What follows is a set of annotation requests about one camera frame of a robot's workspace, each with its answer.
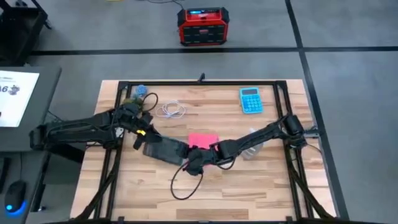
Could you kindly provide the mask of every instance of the white cable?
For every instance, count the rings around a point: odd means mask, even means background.
[[[169,105],[172,105],[172,104],[176,104],[180,107],[171,113],[169,111]],[[158,114],[158,110],[160,110],[160,109],[163,111],[164,115]],[[180,104],[180,102],[178,102],[178,100],[172,100],[172,101],[166,103],[165,105],[161,106],[160,108],[157,108],[155,111],[155,114],[156,114],[156,116],[161,117],[161,118],[181,118],[185,114],[186,111],[187,111],[187,109],[185,109],[185,107],[182,106]]]

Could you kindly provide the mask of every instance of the table leg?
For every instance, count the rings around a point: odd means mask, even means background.
[[[82,150],[68,144],[59,144],[46,150],[80,164],[83,162],[83,158],[85,156],[85,153]]]

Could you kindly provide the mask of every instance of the red portable power station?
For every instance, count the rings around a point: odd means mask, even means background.
[[[177,15],[182,45],[219,45],[226,42],[229,15],[224,7],[182,9]]]

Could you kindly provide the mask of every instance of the calculator keypad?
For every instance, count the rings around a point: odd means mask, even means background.
[[[260,96],[258,95],[243,96],[243,110],[246,113],[261,113],[262,103]]]

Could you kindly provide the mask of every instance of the blue calculator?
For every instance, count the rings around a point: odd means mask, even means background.
[[[262,103],[259,92],[257,87],[240,89],[243,113],[262,113]]]

